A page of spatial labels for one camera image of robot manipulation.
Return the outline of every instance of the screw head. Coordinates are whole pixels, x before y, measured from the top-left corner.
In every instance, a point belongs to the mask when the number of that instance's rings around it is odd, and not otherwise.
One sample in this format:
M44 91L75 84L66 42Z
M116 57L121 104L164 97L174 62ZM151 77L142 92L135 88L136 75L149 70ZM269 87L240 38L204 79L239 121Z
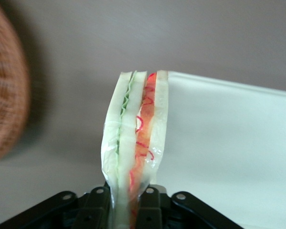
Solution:
M63 200L68 200L68 199L71 199L71 197L72 197L72 194L67 194L67 195L64 195L64 196L62 197L62 199L63 199Z
M151 194L151 193L153 193L153 192L154 192L154 189L153 189L153 188L151 188L151 187L149 187L149 188L146 190L146 192L147 192L147 193L149 193L149 194Z
M98 190L96 190L96 193L97 194L101 194L101 193L103 193L104 192L104 189L102 189L102 188L99 188Z
M184 194L178 194L176 197L179 200L184 200L186 198L186 196Z

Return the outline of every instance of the woven basket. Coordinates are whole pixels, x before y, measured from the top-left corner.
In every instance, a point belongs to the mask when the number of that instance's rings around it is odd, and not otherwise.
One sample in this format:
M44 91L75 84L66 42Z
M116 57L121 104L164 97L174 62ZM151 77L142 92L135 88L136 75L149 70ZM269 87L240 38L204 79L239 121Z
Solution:
M0 9L0 158L19 139L28 110L28 68L18 37Z

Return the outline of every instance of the red squiggly line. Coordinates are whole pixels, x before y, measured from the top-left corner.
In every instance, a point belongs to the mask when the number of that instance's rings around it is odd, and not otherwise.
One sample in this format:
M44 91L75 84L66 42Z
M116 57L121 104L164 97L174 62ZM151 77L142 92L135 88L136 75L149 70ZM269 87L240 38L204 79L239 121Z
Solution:
M148 76L147 80L148 80L149 78L153 77L155 74L156 74L156 73L150 74L150 75Z
M139 129L137 129L135 132L137 133L138 131L142 130L143 129L143 119L137 115L137 119L139 119L141 121L141 125L139 127Z
M144 106L144 105L150 105L150 104L153 104L153 103L154 103L153 99L151 99L150 97L145 97L144 100L145 100L145 99L149 99L150 102L149 102L149 103L146 103L146 104L142 104L142 106Z
M146 86L144 87L144 89L150 89L150 92L154 92L154 87L151 87L151 86Z
M143 146L144 148L149 148L147 145L145 145L145 144L143 144L143 143L141 143L141 142L136 142L136 144L138 144L138 145L140 145L140 146ZM148 153L150 153L151 154L151 156L152 156L152 158L151 158L151 161L153 161L154 160L154 155L153 155L153 153L150 151L150 150L148 150Z

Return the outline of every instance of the plastic bag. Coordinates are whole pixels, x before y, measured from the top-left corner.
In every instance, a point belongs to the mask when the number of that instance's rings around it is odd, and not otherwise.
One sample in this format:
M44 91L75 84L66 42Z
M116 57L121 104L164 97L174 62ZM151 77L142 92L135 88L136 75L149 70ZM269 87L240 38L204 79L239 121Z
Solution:
M121 73L102 140L102 172L111 188L112 227L134 228L138 197L150 183L164 150L168 73Z

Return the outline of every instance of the black bracket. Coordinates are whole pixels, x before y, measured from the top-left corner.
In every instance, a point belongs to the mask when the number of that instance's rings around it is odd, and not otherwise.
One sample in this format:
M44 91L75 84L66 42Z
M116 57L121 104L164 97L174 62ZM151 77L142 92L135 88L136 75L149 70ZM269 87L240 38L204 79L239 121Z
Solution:
M168 197L161 186L140 196L136 229L243 229L188 192ZM107 184L77 198L58 193L0 224L0 229L107 229L111 194Z

